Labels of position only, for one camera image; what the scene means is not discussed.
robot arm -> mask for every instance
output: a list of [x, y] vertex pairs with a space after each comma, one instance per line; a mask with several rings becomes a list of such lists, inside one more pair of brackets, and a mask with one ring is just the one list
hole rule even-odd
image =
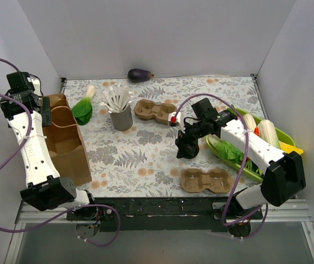
[[[42, 130], [43, 125], [51, 125], [50, 105], [47, 97], [43, 97], [42, 101], [39, 98], [40, 80], [25, 72], [8, 74], [7, 79], [10, 84], [8, 96], [25, 104], [33, 121], [28, 140], [21, 149], [27, 184], [27, 188], [20, 192], [21, 198], [40, 211], [93, 203], [94, 199], [90, 193], [77, 190], [70, 177], [60, 177], [52, 163]], [[9, 101], [1, 100], [0, 105], [20, 144], [26, 138], [28, 115], [21, 107]], [[87, 217], [94, 213], [89, 208], [82, 210], [86, 211]]]
[[[198, 122], [185, 122], [184, 132], [179, 130], [175, 143], [177, 158], [193, 158], [199, 151], [198, 139], [215, 134], [243, 151], [246, 130], [236, 116], [225, 110], [214, 109], [207, 98], [192, 105]], [[280, 206], [306, 186], [302, 159], [299, 154], [284, 153], [252, 132], [249, 132], [248, 157], [265, 172], [261, 185], [247, 188], [236, 194], [231, 203], [237, 211], [270, 203]]]

green basket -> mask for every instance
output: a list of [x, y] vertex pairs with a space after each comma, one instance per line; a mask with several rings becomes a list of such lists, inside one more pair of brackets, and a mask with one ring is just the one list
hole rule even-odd
[[[238, 112], [242, 115], [244, 114], [247, 114], [248, 112], [242, 110], [242, 109], [239, 109], [239, 108], [235, 108], [238, 110]], [[256, 117], [255, 115], [252, 115], [254, 117], [254, 120], [255, 120], [255, 123], [258, 124], [260, 123], [260, 121], [262, 120], [261, 118], [258, 118]], [[283, 142], [283, 143], [286, 143], [288, 145], [291, 145], [291, 146], [295, 146], [295, 142], [294, 140], [289, 136], [287, 135], [285, 132], [281, 131], [280, 129], [276, 128], [276, 132], [277, 132], [277, 137], [278, 137], [278, 140]], [[209, 140], [208, 140], [208, 136], [206, 136], [206, 142], [207, 142], [207, 145], [209, 146], [209, 148], [211, 149], [211, 152], [213, 154], [215, 154], [218, 158], [220, 158], [222, 161], [224, 161], [224, 163], [226, 163], [228, 166], [236, 169], [237, 171], [240, 170], [240, 165], [239, 164], [236, 164], [234, 163], [233, 161], [229, 161], [228, 159], [223, 159], [220, 157], [219, 155], [219, 152], [210, 144]], [[258, 182], [258, 183], [261, 183], [262, 182], [262, 178], [259, 174], [247, 169], [247, 168], [244, 168], [243, 170], [243, 175], [246, 175], [248, 176], [250, 179]]]

tabletop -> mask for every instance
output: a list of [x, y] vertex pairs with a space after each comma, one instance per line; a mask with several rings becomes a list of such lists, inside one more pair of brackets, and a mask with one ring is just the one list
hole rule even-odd
[[[82, 99], [89, 84], [96, 86], [97, 93], [92, 102], [92, 118], [88, 124], [80, 126], [80, 131], [88, 153], [92, 182], [78, 189], [88, 189], [95, 197], [228, 196], [209, 190], [191, 194], [181, 188], [180, 174], [186, 168], [200, 168], [205, 172], [222, 168], [230, 173], [233, 180], [237, 176], [234, 169], [211, 153], [205, 138], [199, 140], [200, 152], [197, 157], [177, 159], [174, 143], [177, 128], [160, 124], [154, 119], [139, 119], [133, 109], [136, 102], [143, 98], [156, 103], [172, 103], [178, 107], [189, 96], [207, 92], [263, 118], [251, 77], [153, 78], [139, 84], [131, 84], [127, 79], [68, 80], [64, 94], [70, 107]], [[131, 103], [133, 126], [124, 132], [114, 129], [106, 108], [99, 105], [104, 101], [102, 91], [118, 85], [128, 85], [134, 96]], [[195, 117], [191, 105], [202, 98], [190, 100], [182, 112]], [[212, 98], [210, 101], [217, 110], [226, 109], [221, 102]], [[243, 175], [237, 191], [255, 184]]]

brown paper bag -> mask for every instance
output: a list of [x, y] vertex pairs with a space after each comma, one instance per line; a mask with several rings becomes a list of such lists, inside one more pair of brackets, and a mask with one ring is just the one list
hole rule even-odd
[[62, 93], [49, 95], [52, 125], [43, 128], [52, 162], [61, 177], [71, 177], [75, 186], [92, 181], [84, 141]]

white wall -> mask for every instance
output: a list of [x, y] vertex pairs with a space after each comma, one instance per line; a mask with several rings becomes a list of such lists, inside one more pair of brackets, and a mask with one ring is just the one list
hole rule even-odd
[[60, 76], [257, 73], [295, 0], [19, 0]]
[[[5, 58], [20, 70], [29, 71], [41, 78], [43, 92], [57, 92], [60, 79], [46, 55], [40, 41], [28, 22], [17, 0], [0, 1], [0, 57]], [[6, 74], [13, 69], [0, 63], [0, 92], [9, 89]], [[16, 148], [13, 132], [8, 129], [0, 109], [0, 163]], [[20, 204], [21, 189], [25, 185], [25, 170], [20, 155], [0, 172], [0, 226], [14, 228]], [[11, 234], [0, 232], [0, 263], [3, 263]]]
[[269, 119], [305, 150], [314, 221], [314, 0], [297, 0], [258, 74]]

